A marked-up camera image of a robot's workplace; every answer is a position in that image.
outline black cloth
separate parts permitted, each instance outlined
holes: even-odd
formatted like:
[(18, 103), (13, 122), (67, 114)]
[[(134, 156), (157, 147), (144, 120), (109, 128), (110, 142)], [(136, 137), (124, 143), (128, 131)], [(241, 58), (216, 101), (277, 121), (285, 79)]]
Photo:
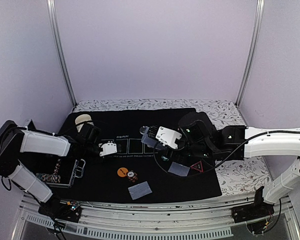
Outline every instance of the black cloth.
[[(179, 119), (193, 111), (194, 108), (182, 108), (70, 114), (60, 133), (67, 131), (69, 136), (74, 137), (77, 133), (76, 117), (89, 114), (95, 121), (94, 125), (102, 130), (100, 139), (115, 140), (128, 154), (108, 156), (103, 163), (88, 160), (83, 178), (76, 178), (71, 188), (53, 188), (53, 192), (63, 199), (121, 204), (176, 203), (220, 196), (222, 193), (214, 170), (189, 178), (175, 177), (160, 169), (154, 160), (153, 148), (141, 143), (140, 127), (157, 125), (176, 128)], [(122, 167), (136, 172), (138, 180), (132, 183), (127, 177), (119, 177), (117, 171)], [(190, 170), (189, 175), (196, 173), (198, 171)], [(132, 200), (128, 188), (144, 181), (148, 182), (152, 193)]]

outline white cup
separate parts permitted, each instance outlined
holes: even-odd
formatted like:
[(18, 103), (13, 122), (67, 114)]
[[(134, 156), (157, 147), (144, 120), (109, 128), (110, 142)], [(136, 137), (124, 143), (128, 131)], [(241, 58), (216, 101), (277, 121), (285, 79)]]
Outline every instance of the white cup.
[[(75, 122), (75, 125), (77, 125), (77, 124), (80, 124), (80, 123), (83, 123), (86, 121), (91, 121), (91, 120), (92, 120), (92, 118), (89, 114), (82, 114), (82, 115), (78, 116), (74, 122)], [(80, 132), (82, 126), (83, 126), (83, 124), (76, 126), (78, 133)]]

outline floral pattern tablecloth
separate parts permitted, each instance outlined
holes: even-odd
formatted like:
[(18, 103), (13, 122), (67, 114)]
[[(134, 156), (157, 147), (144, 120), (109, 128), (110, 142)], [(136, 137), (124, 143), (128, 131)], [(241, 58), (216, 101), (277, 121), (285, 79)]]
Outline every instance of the floral pattern tablecloth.
[[(197, 112), (206, 112), (217, 129), (228, 125), (244, 125), (238, 109), (231, 101), (198, 99), (125, 99), (80, 101), (76, 112), (85, 111), (122, 111), (195, 108)], [(262, 157), (226, 161), (216, 169), (222, 195), (252, 193), (265, 182), (270, 175)]]

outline sticker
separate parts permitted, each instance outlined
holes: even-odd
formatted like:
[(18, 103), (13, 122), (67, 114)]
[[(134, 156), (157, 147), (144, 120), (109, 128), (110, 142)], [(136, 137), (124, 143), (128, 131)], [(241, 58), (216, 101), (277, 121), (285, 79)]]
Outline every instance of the sticker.
[(130, 171), (130, 172), (128, 172), (127, 175), (129, 178), (132, 178), (135, 175), (135, 173), (133, 171)]
[(190, 166), (190, 168), (199, 171), (200, 173), (204, 172), (204, 168), (202, 167), (202, 162), (198, 161), (197, 163), (193, 164), (192, 166)]
[(121, 178), (126, 177), (128, 172), (129, 172), (129, 170), (126, 169), (125, 167), (121, 167), (121, 168), (119, 168), (118, 171), (117, 171), (119, 177), (121, 177)]

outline white wall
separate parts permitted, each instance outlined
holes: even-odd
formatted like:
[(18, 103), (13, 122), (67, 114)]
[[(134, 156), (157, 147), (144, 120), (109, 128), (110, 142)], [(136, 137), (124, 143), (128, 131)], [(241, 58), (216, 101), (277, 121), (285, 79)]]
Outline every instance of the white wall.
[(257, 1), (58, 0), (78, 100), (236, 100)]
[[(0, 0), (0, 127), (6, 120), (57, 131), (71, 111), (47, 1)], [(0, 181), (0, 240), (12, 236), (21, 192)]]
[[(241, 112), (249, 125), (300, 127), (300, 0), (265, 1), (260, 36)], [(274, 177), (294, 157), (268, 157)], [(290, 194), (300, 223), (300, 187)]]

